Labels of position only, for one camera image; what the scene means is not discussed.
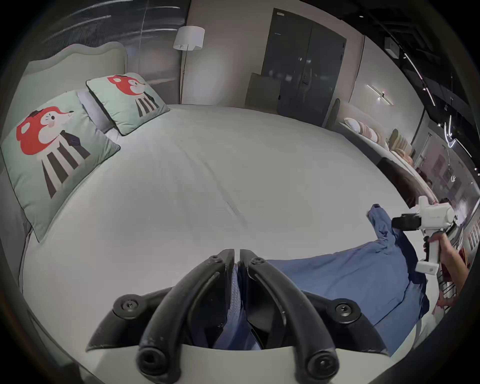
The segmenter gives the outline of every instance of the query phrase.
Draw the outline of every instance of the white bed sheet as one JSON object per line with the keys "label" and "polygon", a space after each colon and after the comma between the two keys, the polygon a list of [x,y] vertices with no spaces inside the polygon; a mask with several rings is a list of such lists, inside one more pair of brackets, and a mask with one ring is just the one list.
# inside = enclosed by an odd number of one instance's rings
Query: white bed sheet
{"label": "white bed sheet", "polygon": [[[85,347],[113,301],[176,284],[224,248],[266,259],[332,253],[375,240],[378,203],[408,208],[342,135],[239,108],[170,106],[72,193],[41,243],[32,236],[24,297],[86,368]],[[420,232],[408,232],[418,256]],[[429,278],[430,312],[438,297]],[[413,345],[414,330],[396,355]]]}

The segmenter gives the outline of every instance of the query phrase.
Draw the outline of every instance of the green pillow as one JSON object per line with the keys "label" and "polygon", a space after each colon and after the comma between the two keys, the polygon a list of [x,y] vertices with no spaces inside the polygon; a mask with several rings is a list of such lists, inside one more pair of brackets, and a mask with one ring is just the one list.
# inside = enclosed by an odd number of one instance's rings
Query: green pillow
{"label": "green pillow", "polygon": [[33,111],[1,145],[15,195],[41,241],[73,189],[120,149],[96,129],[76,91]]}
{"label": "green pillow", "polygon": [[99,77],[86,82],[122,135],[170,109],[136,73]]}

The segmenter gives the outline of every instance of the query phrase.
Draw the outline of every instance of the black bolt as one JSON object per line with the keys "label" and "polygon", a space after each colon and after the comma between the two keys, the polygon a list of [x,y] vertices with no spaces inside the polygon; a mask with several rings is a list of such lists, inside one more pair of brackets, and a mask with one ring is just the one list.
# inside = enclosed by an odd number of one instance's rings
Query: black bolt
{"label": "black bolt", "polygon": [[168,369],[167,357],[156,348],[143,348],[137,356],[137,367],[146,375],[161,375]]}
{"label": "black bolt", "polygon": [[352,308],[348,304],[339,304],[335,308],[336,313],[340,316],[347,317],[352,313]]}
{"label": "black bolt", "polygon": [[330,379],[338,372],[338,360],[330,352],[317,352],[308,360],[307,372],[315,379]]}
{"label": "black bolt", "polygon": [[128,312],[133,312],[138,308],[138,303],[135,300],[126,300],[121,307]]}
{"label": "black bolt", "polygon": [[265,259],[262,259],[261,257],[254,257],[251,261],[252,264],[263,264],[265,263]]}
{"label": "black bolt", "polygon": [[218,257],[218,255],[215,255],[215,256],[211,256],[211,259],[213,260],[214,263],[221,263],[223,262],[223,260]]}

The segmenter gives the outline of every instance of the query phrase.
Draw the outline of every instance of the door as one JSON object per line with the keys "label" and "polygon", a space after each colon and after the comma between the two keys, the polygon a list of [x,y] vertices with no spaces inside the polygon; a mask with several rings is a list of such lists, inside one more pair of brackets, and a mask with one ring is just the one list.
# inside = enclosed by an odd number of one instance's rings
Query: door
{"label": "door", "polygon": [[298,87],[311,30],[311,20],[274,8],[262,76],[282,81],[277,104],[279,115],[293,118],[297,115]]}
{"label": "door", "polygon": [[279,115],[321,126],[332,100],[346,39],[294,13],[274,9],[262,76],[282,81]]}
{"label": "door", "polygon": [[333,97],[347,40],[313,23],[302,79],[296,119],[322,126]]}

